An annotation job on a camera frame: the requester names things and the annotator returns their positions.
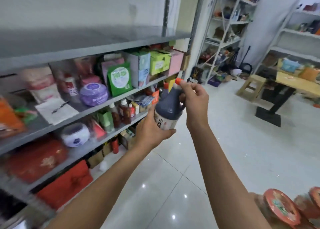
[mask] red gift box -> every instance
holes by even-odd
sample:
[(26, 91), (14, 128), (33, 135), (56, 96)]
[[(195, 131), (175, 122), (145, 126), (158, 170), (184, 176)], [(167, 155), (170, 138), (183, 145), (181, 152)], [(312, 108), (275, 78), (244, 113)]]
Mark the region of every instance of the red gift box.
[(68, 151), (63, 143), (50, 135), (26, 144), (6, 162), (9, 174), (33, 183), (66, 160)]
[(82, 160), (65, 174), (40, 190), (37, 196), (57, 210), (92, 181), (93, 178), (89, 172), (89, 168), (85, 160)]

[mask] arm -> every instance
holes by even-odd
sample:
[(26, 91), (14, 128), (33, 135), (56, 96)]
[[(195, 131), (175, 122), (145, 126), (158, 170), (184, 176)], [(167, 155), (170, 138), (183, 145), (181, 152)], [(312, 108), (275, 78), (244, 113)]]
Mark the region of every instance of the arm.
[(175, 130), (161, 130), (154, 121), (154, 106), (136, 129), (136, 144), (109, 170), (94, 181), (47, 227), (48, 229), (99, 229), (139, 163)]
[(181, 82), (187, 128), (198, 156), (210, 205), (220, 229), (270, 229), (234, 172), (208, 124), (209, 96), (200, 84)]

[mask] pink box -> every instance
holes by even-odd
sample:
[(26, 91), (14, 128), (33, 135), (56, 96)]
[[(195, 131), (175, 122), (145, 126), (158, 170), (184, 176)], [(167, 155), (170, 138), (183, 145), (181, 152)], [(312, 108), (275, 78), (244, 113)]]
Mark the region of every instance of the pink box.
[(182, 59), (183, 59), (182, 52), (179, 52), (175, 49), (170, 50), (170, 52), (171, 52), (170, 67), (169, 67), (169, 70), (166, 71), (166, 75), (168, 76), (171, 76), (180, 71)]

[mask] purple jar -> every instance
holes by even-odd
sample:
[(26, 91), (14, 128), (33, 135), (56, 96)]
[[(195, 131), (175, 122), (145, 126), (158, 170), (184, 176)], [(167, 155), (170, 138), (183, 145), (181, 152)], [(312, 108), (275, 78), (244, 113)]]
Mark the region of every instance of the purple jar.
[(96, 106), (108, 100), (107, 87), (101, 83), (89, 83), (80, 90), (81, 101), (88, 106)]

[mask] wooden table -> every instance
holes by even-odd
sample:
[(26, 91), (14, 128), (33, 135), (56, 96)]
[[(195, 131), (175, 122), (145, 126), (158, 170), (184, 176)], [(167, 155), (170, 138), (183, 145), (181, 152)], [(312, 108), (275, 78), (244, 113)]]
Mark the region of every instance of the wooden table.
[(320, 86), (315, 82), (290, 76), (282, 72), (277, 72), (277, 77), (275, 81), (279, 84), (289, 87), (288, 90), (286, 90), (286, 92), (283, 95), (279, 95), (281, 89), (277, 90), (276, 93), (278, 95), (274, 102), (274, 106), (270, 110), (257, 107), (256, 117), (276, 126), (281, 127), (281, 116), (279, 114), (276, 114), (276, 112), (296, 90), (302, 91), (307, 94), (312, 94), (316, 97), (320, 97)]

